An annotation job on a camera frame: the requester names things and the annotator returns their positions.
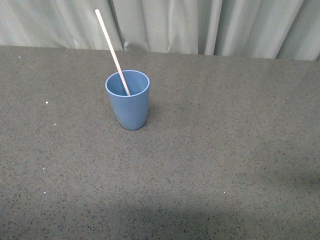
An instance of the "cup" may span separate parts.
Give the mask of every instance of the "cup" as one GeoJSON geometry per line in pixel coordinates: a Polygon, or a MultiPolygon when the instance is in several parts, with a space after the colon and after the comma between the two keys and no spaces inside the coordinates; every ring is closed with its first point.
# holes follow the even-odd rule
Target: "cup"
{"type": "Polygon", "coordinates": [[[124,70],[122,73],[130,96],[127,95],[118,72],[108,77],[105,81],[105,89],[115,116],[122,127],[137,130],[147,119],[150,80],[140,71],[124,70]]]}

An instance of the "straw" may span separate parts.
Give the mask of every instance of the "straw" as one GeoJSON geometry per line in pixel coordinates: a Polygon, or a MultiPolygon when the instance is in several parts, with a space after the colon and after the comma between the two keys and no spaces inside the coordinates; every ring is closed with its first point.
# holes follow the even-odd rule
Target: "straw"
{"type": "Polygon", "coordinates": [[[128,96],[130,96],[130,92],[129,92],[129,89],[128,89],[128,86],[127,86],[127,83],[126,83],[124,74],[123,74],[122,71],[121,71],[121,67],[120,67],[120,64],[119,64],[119,62],[118,62],[117,55],[116,55],[116,53],[115,53],[114,48],[112,47],[110,37],[109,37],[109,35],[108,35],[108,32],[107,32],[105,23],[104,23],[104,21],[103,21],[103,19],[102,19],[102,17],[101,17],[101,14],[100,14],[99,9],[96,9],[96,10],[95,10],[95,14],[96,14],[96,17],[97,17],[98,20],[99,20],[100,26],[101,26],[101,28],[102,28],[102,31],[103,31],[103,34],[104,34],[104,37],[105,37],[105,40],[106,40],[106,42],[108,43],[110,52],[111,52],[112,57],[113,57],[113,61],[114,61],[114,63],[115,63],[116,69],[117,69],[118,72],[119,72],[119,75],[120,75],[122,84],[123,84],[123,86],[124,86],[124,89],[125,89],[125,91],[126,91],[126,94],[127,94],[128,96]]]}

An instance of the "granite countertop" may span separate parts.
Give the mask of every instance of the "granite countertop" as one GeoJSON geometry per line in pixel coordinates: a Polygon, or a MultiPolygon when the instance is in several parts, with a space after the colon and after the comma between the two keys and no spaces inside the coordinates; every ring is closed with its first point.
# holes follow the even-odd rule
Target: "granite countertop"
{"type": "Polygon", "coordinates": [[[320,62],[0,47],[0,239],[319,239],[320,62]]]}

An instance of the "speckled surface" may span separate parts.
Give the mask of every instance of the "speckled surface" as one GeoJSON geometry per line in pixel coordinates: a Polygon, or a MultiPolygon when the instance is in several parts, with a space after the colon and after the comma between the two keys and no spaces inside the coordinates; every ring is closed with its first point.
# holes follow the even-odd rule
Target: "speckled surface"
{"type": "Polygon", "coordinates": [[[0,47],[0,239],[320,239],[320,62],[0,47]]]}

